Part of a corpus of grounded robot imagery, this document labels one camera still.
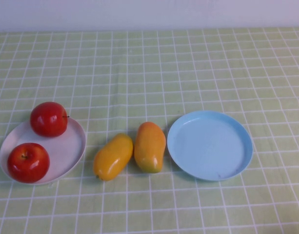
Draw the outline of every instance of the toy fruit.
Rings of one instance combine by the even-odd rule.
[[[114,179],[127,165],[133,155],[133,141],[119,133],[100,149],[94,157],[93,172],[101,180]]]
[[[33,183],[42,179],[50,166],[46,149],[37,143],[16,146],[7,159],[10,176],[19,182]]]
[[[68,117],[65,108],[56,102],[44,102],[30,114],[33,131],[43,137],[58,137],[67,129]]]
[[[162,170],[166,139],[162,129],[152,122],[139,126],[134,145],[134,158],[140,169],[146,173]]]

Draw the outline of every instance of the orange mango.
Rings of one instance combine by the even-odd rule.
[[[114,179],[127,165],[133,155],[133,141],[119,133],[100,149],[94,157],[94,175],[104,181]]]
[[[163,167],[166,139],[162,129],[152,122],[142,123],[136,135],[134,158],[146,173],[158,173]]]

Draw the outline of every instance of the plastic plate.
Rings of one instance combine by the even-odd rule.
[[[182,170],[208,181],[238,175],[250,164],[253,154],[245,128],[214,111],[191,112],[177,119],[168,133],[167,147]]]
[[[50,167],[47,174],[31,185],[41,185],[54,182],[65,176],[80,161],[86,137],[81,125],[74,119],[68,119],[67,130],[58,137],[42,137],[35,134],[29,121],[18,125],[4,140],[0,149],[0,166],[11,179],[7,169],[7,159],[10,152],[17,145],[25,142],[34,142],[42,145],[50,156]]]

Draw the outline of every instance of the white plate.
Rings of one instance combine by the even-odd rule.
[[[42,145],[50,156],[50,167],[46,175],[31,185],[51,183],[65,176],[80,161],[85,145],[86,136],[81,125],[74,119],[68,119],[66,131],[53,138],[35,134],[26,121],[17,126],[4,140],[0,149],[0,166],[11,179],[7,169],[7,159],[11,151],[22,143],[34,142]]]

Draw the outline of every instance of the plate rim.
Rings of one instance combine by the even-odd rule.
[[[86,148],[86,141],[87,141],[87,136],[86,136],[86,133],[85,133],[85,130],[84,128],[81,126],[81,124],[79,124],[74,118],[71,118],[69,117],[68,118],[68,122],[71,121],[72,124],[74,124],[78,129],[80,129],[80,133],[78,133],[78,135],[80,136],[80,138],[82,139],[82,144],[83,144],[83,151],[81,153],[80,156],[78,156],[78,159],[76,160],[76,162],[74,163],[74,165],[72,167],[70,167],[70,169],[63,173],[62,175],[50,180],[50,181],[45,181],[45,182],[33,182],[33,183],[25,183],[25,182],[21,182],[21,181],[18,181],[18,180],[15,180],[13,179],[9,173],[8,173],[8,170],[7,172],[4,170],[3,166],[2,166],[2,163],[1,163],[1,160],[2,160],[2,152],[1,152],[1,149],[4,147],[4,144],[6,144],[6,139],[11,135],[11,133],[13,133],[14,131],[17,131],[18,128],[23,128],[25,125],[28,125],[29,126],[29,120],[26,120],[26,121],[23,121],[21,122],[20,124],[18,124],[9,134],[6,135],[6,137],[3,139],[3,143],[1,144],[1,147],[0,147],[0,168],[2,169],[2,171],[4,172],[4,174],[9,178],[11,179],[12,181],[16,182],[16,183],[20,183],[20,184],[24,184],[24,185],[30,185],[30,186],[34,186],[34,185],[46,185],[46,184],[52,184],[58,180],[60,180],[61,178],[65,177],[67,174],[69,174],[77,165],[78,163],[80,162],[80,160],[82,159],[83,157],[83,154],[85,152],[85,148]]]
[[[179,122],[185,118],[185,117],[189,117],[190,115],[197,115],[197,116],[202,116],[204,114],[215,114],[215,115],[219,115],[219,116],[222,116],[224,118],[228,118],[229,120],[233,121],[234,124],[238,125],[243,131],[244,133],[246,134],[246,138],[249,140],[250,144],[249,144],[249,147],[250,147],[250,154],[247,156],[249,157],[249,161],[248,163],[243,167],[242,170],[240,170],[238,173],[234,174],[234,175],[231,175],[231,176],[228,176],[228,177],[223,177],[221,179],[205,179],[205,178],[202,178],[202,177],[199,177],[199,176],[195,176],[193,174],[191,174],[189,171],[187,170],[184,170],[180,163],[175,159],[175,157],[172,156],[171,154],[171,150],[170,150],[170,147],[171,145],[173,144],[174,145],[174,140],[172,140],[171,138],[171,134],[175,133],[175,130],[174,128],[176,128],[178,125],[179,125]],[[231,117],[230,115],[228,114],[225,114],[223,112],[218,112],[218,111],[211,111],[211,110],[202,110],[202,111],[192,111],[192,112],[189,112],[189,113],[186,113],[182,116],[180,116],[178,119],[176,119],[173,124],[171,125],[171,127],[169,128],[169,131],[168,131],[168,134],[167,134],[167,149],[168,149],[168,152],[169,152],[169,155],[171,157],[171,159],[175,162],[175,164],[185,173],[189,174],[190,176],[196,178],[196,179],[200,179],[200,180],[203,180],[203,181],[210,181],[210,182],[218,182],[218,181],[224,181],[224,180],[227,180],[227,179],[231,179],[233,177],[236,177],[237,175],[239,175],[240,173],[242,173],[251,163],[252,161],[252,158],[253,158],[253,153],[254,153],[254,147],[253,147],[253,141],[252,141],[252,138],[249,134],[249,132],[245,129],[245,127],[239,122],[237,121],[236,119],[234,119],[233,117]]]

